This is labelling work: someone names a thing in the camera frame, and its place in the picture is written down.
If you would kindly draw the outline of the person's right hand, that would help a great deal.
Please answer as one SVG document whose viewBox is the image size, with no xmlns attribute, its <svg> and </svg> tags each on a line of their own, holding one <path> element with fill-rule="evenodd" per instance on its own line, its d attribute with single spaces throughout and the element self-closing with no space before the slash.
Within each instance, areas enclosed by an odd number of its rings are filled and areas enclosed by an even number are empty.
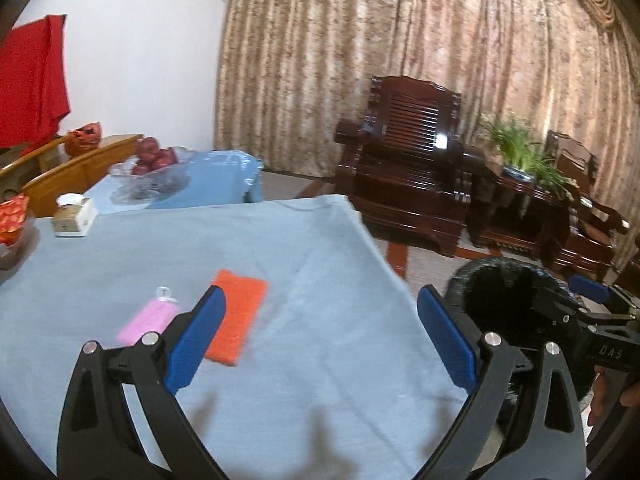
<svg viewBox="0 0 640 480">
<path fill-rule="evenodd" d="M 593 397 L 587 419 L 587 425 L 589 427 L 593 427 L 604 412 L 606 394 L 608 393 L 608 385 L 610 384 L 606 377 L 606 369 L 604 367 L 596 366 L 594 371 L 597 377 L 592 385 Z M 636 382 L 620 395 L 620 404 L 625 408 L 633 408 L 640 404 L 640 382 Z"/>
</svg>

